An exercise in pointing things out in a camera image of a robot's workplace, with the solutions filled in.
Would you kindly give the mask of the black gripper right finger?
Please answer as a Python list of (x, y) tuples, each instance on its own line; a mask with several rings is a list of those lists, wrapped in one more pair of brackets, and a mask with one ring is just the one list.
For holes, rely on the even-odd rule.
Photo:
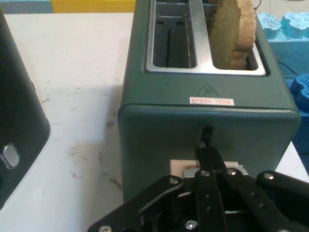
[(256, 179), (228, 168), (216, 148), (212, 166), (224, 208), (241, 211), (252, 232), (307, 232), (309, 185), (275, 172), (261, 172)]

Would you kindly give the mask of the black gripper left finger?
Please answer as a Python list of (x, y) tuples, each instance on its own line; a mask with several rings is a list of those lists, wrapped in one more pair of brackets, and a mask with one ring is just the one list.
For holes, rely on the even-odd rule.
[(217, 178), (226, 166), (214, 147), (197, 149), (192, 177), (166, 175), (90, 226), (90, 232), (225, 232)]

